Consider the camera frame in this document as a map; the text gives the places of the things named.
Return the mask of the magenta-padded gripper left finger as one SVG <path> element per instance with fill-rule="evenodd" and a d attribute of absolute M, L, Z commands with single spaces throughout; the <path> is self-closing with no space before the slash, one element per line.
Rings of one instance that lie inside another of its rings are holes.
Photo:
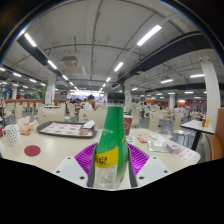
<path fill-rule="evenodd" d="M 92 187 L 95 178 L 95 149 L 97 144 L 84 148 L 76 156 L 67 156 L 53 173 L 81 187 Z"/>

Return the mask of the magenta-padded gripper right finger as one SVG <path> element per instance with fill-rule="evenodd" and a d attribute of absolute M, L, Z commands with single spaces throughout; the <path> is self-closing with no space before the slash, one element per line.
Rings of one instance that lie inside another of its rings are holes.
<path fill-rule="evenodd" d="M 171 171 L 157 156 L 149 156 L 131 144 L 128 148 L 129 178 L 132 188 L 146 186 L 171 174 Z"/>

